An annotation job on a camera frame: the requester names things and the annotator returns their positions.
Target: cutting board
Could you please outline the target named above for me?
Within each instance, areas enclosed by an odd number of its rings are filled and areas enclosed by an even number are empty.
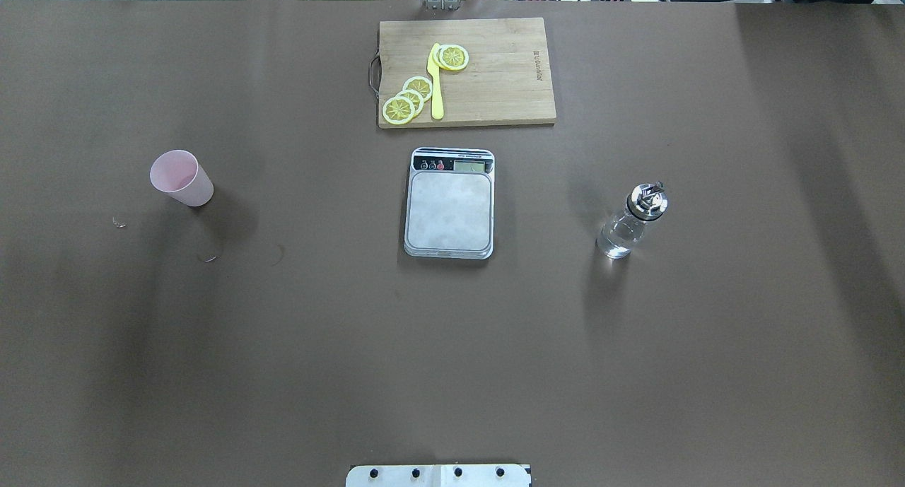
[[[469,52],[463,71],[440,71],[443,119],[431,117],[431,104],[405,125],[384,119],[384,102],[415,75],[427,74],[433,43],[456,43]],[[381,129],[482,127],[556,123],[544,20],[398,20],[380,23]]]

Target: lemon slice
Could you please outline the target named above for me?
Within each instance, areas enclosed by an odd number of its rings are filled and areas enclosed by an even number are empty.
[[[397,93],[397,97],[406,97],[408,100],[411,100],[411,103],[414,104],[414,116],[417,117],[421,114],[421,110],[424,108],[424,98],[421,97],[421,94],[415,90],[402,90]]]
[[[431,95],[433,95],[433,84],[429,78],[421,77],[420,75],[416,75],[413,78],[405,81],[405,84],[402,85],[403,90],[415,90],[420,95],[424,101],[430,100]]]
[[[413,119],[416,107],[406,97],[395,96],[384,104],[384,119],[390,125],[404,125]]]
[[[441,45],[437,49],[437,65],[448,71],[461,71],[468,66],[468,50],[462,45]]]

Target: silver metal lid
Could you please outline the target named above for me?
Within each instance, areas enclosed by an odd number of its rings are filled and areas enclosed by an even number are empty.
[[[626,205],[631,214],[641,220],[650,222],[657,220],[666,211],[669,201],[666,200],[666,191],[663,183],[643,183],[634,187],[628,196]]]

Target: gray tabletop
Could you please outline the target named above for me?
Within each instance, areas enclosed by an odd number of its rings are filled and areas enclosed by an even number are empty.
[[[379,20],[518,16],[547,20],[556,126],[378,129]],[[901,485],[905,9],[5,1],[0,26],[3,485]],[[417,146],[497,156],[487,262],[403,252]],[[173,148],[203,208],[148,183]],[[655,179],[669,212],[605,261],[602,217]]]

